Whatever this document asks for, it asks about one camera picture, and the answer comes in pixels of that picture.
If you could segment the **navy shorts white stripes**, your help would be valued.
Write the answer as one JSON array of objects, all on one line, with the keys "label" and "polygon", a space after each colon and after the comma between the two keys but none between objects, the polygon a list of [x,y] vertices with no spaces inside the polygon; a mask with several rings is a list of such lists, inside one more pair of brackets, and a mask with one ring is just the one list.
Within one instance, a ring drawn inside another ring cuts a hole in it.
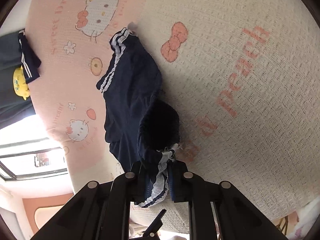
[{"label": "navy shorts white stripes", "polygon": [[135,204],[147,208],[168,194],[167,165],[179,148],[179,116],[159,98],[162,75],[139,38],[123,28],[110,46],[109,68],[96,84],[106,105],[105,141],[125,172],[137,161],[146,169],[144,197]]}]

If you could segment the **yellow plush toy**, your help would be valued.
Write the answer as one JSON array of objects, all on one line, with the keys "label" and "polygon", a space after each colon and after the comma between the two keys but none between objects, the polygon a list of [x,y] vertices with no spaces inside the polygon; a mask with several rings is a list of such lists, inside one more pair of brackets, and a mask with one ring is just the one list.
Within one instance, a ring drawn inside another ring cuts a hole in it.
[{"label": "yellow plush toy", "polygon": [[13,86],[16,95],[27,100],[30,96],[30,90],[26,83],[22,66],[20,66],[20,68],[16,68],[13,73]]}]

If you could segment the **pink cream Hello Kitty blanket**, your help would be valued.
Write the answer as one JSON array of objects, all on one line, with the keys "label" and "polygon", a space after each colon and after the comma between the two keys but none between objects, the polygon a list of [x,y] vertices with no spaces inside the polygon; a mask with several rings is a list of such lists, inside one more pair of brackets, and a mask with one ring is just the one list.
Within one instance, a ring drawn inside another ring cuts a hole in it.
[{"label": "pink cream Hello Kitty blanket", "polygon": [[31,99],[65,150],[74,191],[125,169],[105,141],[96,87],[125,27],[180,117],[177,158],[304,237],[319,215],[319,26],[303,2],[32,0],[26,35],[42,64]]}]

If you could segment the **navy striped garment on sofa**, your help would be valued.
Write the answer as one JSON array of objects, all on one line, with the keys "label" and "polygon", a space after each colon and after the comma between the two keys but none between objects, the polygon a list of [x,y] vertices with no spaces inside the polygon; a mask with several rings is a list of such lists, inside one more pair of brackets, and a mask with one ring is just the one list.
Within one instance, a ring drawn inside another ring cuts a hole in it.
[{"label": "navy striped garment on sofa", "polygon": [[26,84],[29,84],[40,77],[39,67],[41,65],[41,60],[29,45],[25,35],[25,30],[19,31],[18,41],[21,48],[21,64],[23,68],[23,74]]}]

